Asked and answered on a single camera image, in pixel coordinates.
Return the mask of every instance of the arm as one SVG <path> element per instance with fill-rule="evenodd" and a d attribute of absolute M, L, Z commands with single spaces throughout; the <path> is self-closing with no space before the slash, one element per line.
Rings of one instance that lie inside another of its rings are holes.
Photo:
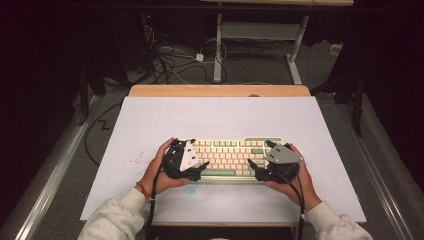
<path fill-rule="evenodd" d="M 141 211 L 150 202 L 153 189 L 153 179 L 165 155 L 165 150 L 171 145 L 171 138 L 160 146 L 156 157 L 150 162 L 143 178 L 122 198 L 111 198 L 104 202 L 86 222 L 79 240 L 83 239 L 134 239 L 141 230 L 144 219 Z M 188 184 L 188 179 L 171 179 L 164 172 L 159 174 L 156 192 L 159 194 L 168 188 Z"/>
<path fill-rule="evenodd" d="M 301 155 L 292 144 L 290 148 Z M 325 201 L 321 201 L 315 192 L 311 175 L 304 162 L 299 163 L 299 177 L 292 181 L 298 191 L 300 191 L 299 181 L 302 183 L 306 216 L 315 229 L 317 239 L 372 239 L 367 231 L 347 215 L 337 215 Z M 299 205 L 297 195 L 288 184 L 269 181 L 266 182 L 266 186 L 284 193 L 291 201 Z"/>

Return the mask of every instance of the dark background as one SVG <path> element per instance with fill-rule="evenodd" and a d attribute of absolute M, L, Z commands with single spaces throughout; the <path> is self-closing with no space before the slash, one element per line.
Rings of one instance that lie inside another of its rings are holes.
<path fill-rule="evenodd" d="M 349 35 L 329 81 L 351 71 L 352 66 L 366 72 L 365 93 L 405 165 L 423 188 L 418 166 L 424 139 L 424 36 L 417 2 L 357 0 L 356 7 L 388 5 L 391 14 L 356 19 L 355 25 L 351 19 L 341 20 L 343 16 L 311 17 L 304 41 L 313 44 L 326 39 L 340 43 Z M 93 17 L 89 23 L 81 14 L 63 12 L 56 1 L 0 4 L 1 226 L 73 116 L 72 99 L 78 93 L 82 66 L 99 65 L 126 80 L 124 71 L 130 67 L 127 60 L 132 58 L 131 51 L 116 51 L 116 43 L 127 41 L 125 34 L 137 34 L 123 31 L 136 26 L 126 24 L 130 20 L 118 15 Z M 214 32 L 208 27 L 214 24 L 213 16 L 198 14 L 194 16 L 197 21 L 178 14 L 168 16 L 157 15 L 156 24 L 163 27 L 163 33 L 176 38 L 186 36 L 182 40 L 201 44 L 205 35 Z M 184 25 L 184 21 L 194 24 Z M 90 24 L 102 26 L 100 35 L 93 34 Z M 113 32 L 110 26 L 115 33 L 121 32 L 115 40 L 105 34 Z M 201 28 L 204 33 L 186 35 L 187 31 L 193 33 L 193 28 Z M 99 39 L 108 46 L 107 53 L 99 50 Z M 125 46 L 142 49 L 138 41 Z M 333 90 L 346 88 L 350 85 L 341 84 Z"/>

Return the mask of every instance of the person's left hand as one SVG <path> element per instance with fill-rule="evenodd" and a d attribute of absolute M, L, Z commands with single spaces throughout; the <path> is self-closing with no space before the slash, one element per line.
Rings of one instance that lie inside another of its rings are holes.
<path fill-rule="evenodd" d="M 168 147 L 173 141 L 174 138 L 170 138 L 168 141 L 162 144 L 162 146 L 159 147 L 155 158 L 150 162 L 149 166 L 146 169 L 146 172 L 144 173 L 143 178 L 139 182 L 141 183 L 141 185 L 143 185 L 144 189 L 146 190 L 147 194 L 149 194 L 149 196 L 152 194 L 153 179 L 155 178 L 156 173 L 158 172 L 158 168 L 163 160 L 163 157 L 165 156 L 165 151 L 166 149 L 168 149 Z M 159 174 L 158 182 L 156 184 L 156 193 L 159 194 L 169 188 L 181 187 L 188 183 L 190 183 L 190 180 L 188 178 L 172 179 L 168 177 L 165 172 L 161 172 Z"/>

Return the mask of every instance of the person's right hand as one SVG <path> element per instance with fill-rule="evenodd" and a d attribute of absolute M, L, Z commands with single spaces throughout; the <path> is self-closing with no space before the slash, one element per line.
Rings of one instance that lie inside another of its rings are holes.
<path fill-rule="evenodd" d="M 297 148 L 293 144 L 290 144 L 290 149 L 293 152 L 297 153 L 299 156 L 302 156 L 299 150 L 297 150 Z M 305 162 L 299 162 L 298 176 L 299 176 L 298 178 L 296 177 L 293 179 L 292 183 L 296 187 L 296 189 L 299 191 L 300 194 L 302 194 L 302 192 L 300 190 L 299 180 L 302 183 L 303 196 L 305 199 L 305 210 L 308 211 L 314 208 L 315 206 L 317 206 L 318 204 L 320 204 L 321 199 L 315 193 L 315 189 L 312 184 L 312 178 L 308 172 L 308 169 L 306 169 Z M 284 183 L 279 184 L 274 181 L 268 181 L 265 183 L 265 185 L 276 191 L 284 193 L 292 202 L 296 203 L 297 205 L 300 205 L 299 198 L 297 197 L 296 193 L 288 184 L 284 184 Z"/>

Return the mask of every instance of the black device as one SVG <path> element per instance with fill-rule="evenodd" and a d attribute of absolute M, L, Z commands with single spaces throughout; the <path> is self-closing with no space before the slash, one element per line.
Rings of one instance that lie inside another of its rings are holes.
<path fill-rule="evenodd" d="M 267 155 L 266 159 L 269 161 L 269 164 L 266 168 L 258 167 L 252 160 L 248 159 L 250 167 L 255 170 L 255 178 L 258 181 L 275 181 L 278 183 L 288 183 L 287 181 L 291 182 L 299 173 L 299 164 L 298 162 L 302 160 L 301 157 L 297 156 L 296 158 L 293 158 L 292 155 L 286 155 L 283 149 L 281 149 L 282 146 L 290 150 L 290 145 L 288 143 L 284 145 L 277 145 L 276 143 L 272 141 L 265 141 L 265 143 L 268 145 L 268 147 L 272 148 L 271 152 Z M 276 154 L 279 154 L 280 157 L 283 157 L 285 159 L 278 160 L 278 156 Z"/>
<path fill-rule="evenodd" d="M 187 155 L 189 155 L 188 157 L 190 157 L 190 152 L 194 151 L 191 148 L 186 148 L 187 143 L 194 143 L 195 141 L 195 139 L 186 141 L 180 141 L 178 138 L 174 139 L 163 159 L 163 170 L 165 171 L 166 175 L 168 175 L 168 177 L 174 179 L 188 178 L 190 181 L 200 180 L 200 174 L 203 170 L 206 169 L 206 166 L 209 164 L 209 162 L 204 163 L 198 168 L 189 167 L 183 171 L 181 170 L 184 153 L 187 153 Z"/>

